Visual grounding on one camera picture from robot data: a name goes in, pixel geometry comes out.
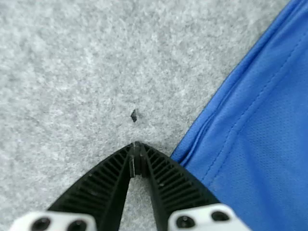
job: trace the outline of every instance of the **blue mesh fabric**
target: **blue mesh fabric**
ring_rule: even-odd
[[[308,230],[308,1],[285,7],[172,158],[253,230]]]

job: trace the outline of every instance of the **gray carpet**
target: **gray carpet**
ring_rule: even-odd
[[[132,141],[170,155],[286,3],[0,0],[0,230]],[[156,230],[142,179],[120,230]]]

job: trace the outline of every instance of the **black screw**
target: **black screw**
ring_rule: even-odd
[[[195,226],[194,220],[188,216],[181,216],[177,219],[178,228],[191,228]]]
[[[83,220],[75,220],[68,226],[67,231],[85,231],[86,228],[86,222]]]
[[[229,220],[230,218],[224,212],[216,211],[212,213],[212,219],[214,221],[226,221],[226,220]]]
[[[44,231],[46,230],[50,225],[50,219],[47,217],[42,217],[40,219],[37,219],[32,227],[31,230],[32,231]]]

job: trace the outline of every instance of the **small black object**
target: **small black object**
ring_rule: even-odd
[[[68,227],[67,231],[85,231],[87,224],[83,220],[75,220]]]
[[[188,216],[181,216],[177,219],[178,228],[191,228],[193,226],[195,226],[195,222]]]
[[[216,212],[212,213],[212,219],[214,221],[226,221],[226,220],[229,220],[230,218],[224,212],[216,211]]]
[[[32,231],[44,231],[49,227],[50,222],[51,222],[50,219],[47,217],[42,217],[40,219],[37,219],[33,223],[31,230]]]
[[[128,184],[141,175],[151,186],[158,231],[167,231],[174,211],[219,203],[199,180],[158,150],[132,143],[101,161],[73,184],[48,210],[85,213],[96,221],[97,231],[117,231]]]
[[[134,109],[134,111],[131,113],[130,117],[134,121],[134,123],[137,121],[136,109]]]

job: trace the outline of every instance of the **stitching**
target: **stitching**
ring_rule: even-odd
[[[300,39],[300,40],[298,41],[298,43],[294,46],[294,48],[292,49],[292,51],[290,52],[289,56],[286,58],[286,60],[284,61],[284,63],[281,65],[281,67],[279,68],[279,70],[278,70],[275,74],[273,74],[273,76],[270,78],[270,80],[264,85],[264,87],[262,88],[262,90],[258,93],[257,97],[249,104],[249,106],[246,108],[246,110],[240,115],[240,117],[239,117],[239,118],[236,120],[236,122],[232,125],[232,127],[230,128],[230,130],[229,130],[229,132],[228,132],[228,134],[227,134],[227,136],[226,136],[226,138],[225,138],[225,141],[224,141],[224,143],[223,143],[223,145],[222,145],[222,148],[221,148],[220,152],[218,153],[218,155],[217,155],[217,156],[215,157],[215,159],[213,160],[212,164],[210,165],[210,167],[209,167],[208,170],[206,171],[205,175],[202,177],[201,181],[203,181],[204,178],[208,175],[210,169],[212,168],[212,166],[213,166],[213,165],[215,164],[215,162],[217,161],[217,158],[220,156],[220,154],[221,154],[222,151],[224,150],[224,147],[225,147],[226,142],[227,142],[227,140],[228,140],[228,137],[229,137],[229,135],[230,135],[230,133],[231,133],[231,130],[237,125],[237,123],[238,123],[239,120],[242,118],[242,116],[249,110],[249,108],[250,108],[250,107],[256,102],[256,100],[261,96],[261,94],[263,93],[264,89],[268,86],[268,84],[269,84],[270,82],[272,82],[272,80],[275,78],[275,76],[276,76],[276,75],[281,71],[281,69],[287,64],[287,62],[289,61],[290,57],[291,57],[292,54],[294,53],[295,49],[299,46],[299,44],[301,43],[301,41],[303,40],[303,38],[306,36],[307,33],[308,33],[308,30],[302,35],[301,39]],[[221,167],[225,164],[226,159],[227,159],[227,156],[230,154],[230,152],[226,155],[226,157],[225,157],[223,163],[222,163],[221,166],[219,167],[217,173],[215,174],[215,176],[214,176],[213,179],[211,180],[210,184],[214,181],[214,179],[216,178],[216,176],[217,176],[218,173],[220,172]]]

